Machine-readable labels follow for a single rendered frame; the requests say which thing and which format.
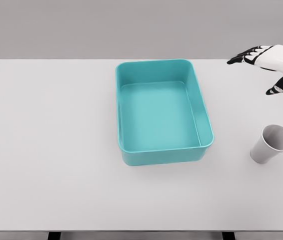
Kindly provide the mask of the teal plastic basket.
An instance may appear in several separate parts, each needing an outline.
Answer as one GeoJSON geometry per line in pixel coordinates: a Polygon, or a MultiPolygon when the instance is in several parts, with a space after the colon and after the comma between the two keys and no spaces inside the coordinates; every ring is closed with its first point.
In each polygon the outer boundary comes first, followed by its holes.
{"type": "Polygon", "coordinates": [[[194,162],[214,132],[187,59],[126,61],[115,69],[117,142],[129,166],[194,162]]]}

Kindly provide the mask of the white paper cup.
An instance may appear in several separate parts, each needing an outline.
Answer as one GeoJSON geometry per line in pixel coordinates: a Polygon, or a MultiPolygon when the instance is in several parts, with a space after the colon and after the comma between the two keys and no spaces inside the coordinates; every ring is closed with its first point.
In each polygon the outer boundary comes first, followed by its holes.
{"type": "Polygon", "coordinates": [[[266,125],[250,150],[250,157],[258,164],[265,164],[283,153],[283,126],[266,125]]]}

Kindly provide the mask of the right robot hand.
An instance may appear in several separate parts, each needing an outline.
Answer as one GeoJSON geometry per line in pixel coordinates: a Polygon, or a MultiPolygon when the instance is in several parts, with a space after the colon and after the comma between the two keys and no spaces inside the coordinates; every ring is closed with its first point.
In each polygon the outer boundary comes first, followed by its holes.
{"type": "MultiPolygon", "coordinates": [[[[258,45],[249,48],[227,61],[228,65],[246,63],[271,72],[283,73],[283,45],[258,45]]],[[[283,76],[266,91],[266,95],[283,93],[283,76]]]]}

